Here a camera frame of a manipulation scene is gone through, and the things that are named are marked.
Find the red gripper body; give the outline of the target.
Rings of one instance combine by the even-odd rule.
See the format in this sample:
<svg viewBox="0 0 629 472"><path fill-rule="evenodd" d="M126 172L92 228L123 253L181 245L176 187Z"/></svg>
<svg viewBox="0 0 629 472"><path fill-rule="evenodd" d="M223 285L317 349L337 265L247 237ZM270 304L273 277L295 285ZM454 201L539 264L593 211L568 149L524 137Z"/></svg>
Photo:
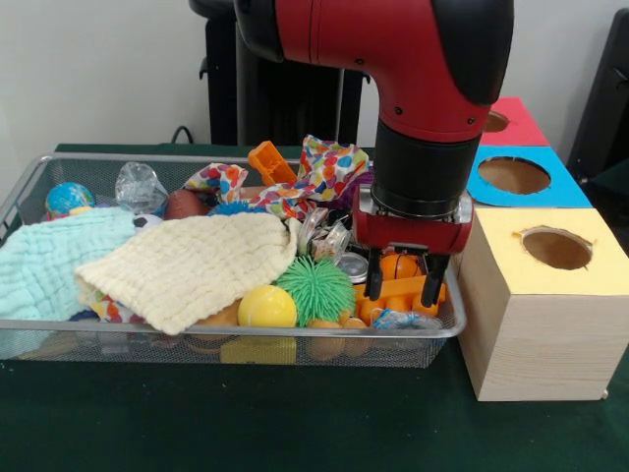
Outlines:
<svg viewBox="0 0 629 472"><path fill-rule="evenodd" d="M357 241L378 250L402 247L425 250L429 254L458 254L467 244L472 225L472 219L457 223L353 211Z"/></svg>

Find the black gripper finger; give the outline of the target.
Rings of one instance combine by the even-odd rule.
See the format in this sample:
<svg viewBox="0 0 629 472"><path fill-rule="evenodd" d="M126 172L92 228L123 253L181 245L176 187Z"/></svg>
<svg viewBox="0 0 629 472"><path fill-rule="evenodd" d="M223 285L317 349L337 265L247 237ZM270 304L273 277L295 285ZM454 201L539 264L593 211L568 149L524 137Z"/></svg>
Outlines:
<svg viewBox="0 0 629 472"><path fill-rule="evenodd" d="M368 271L364 296L371 301L376 301L380 297L382 286L382 270L380 267L380 248L370 248L368 258Z"/></svg>
<svg viewBox="0 0 629 472"><path fill-rule="evenodd" d="M422 291L422 305L432 306L438 302L445 272L450 261L449 255L425 254L426 281Z"/></svg>

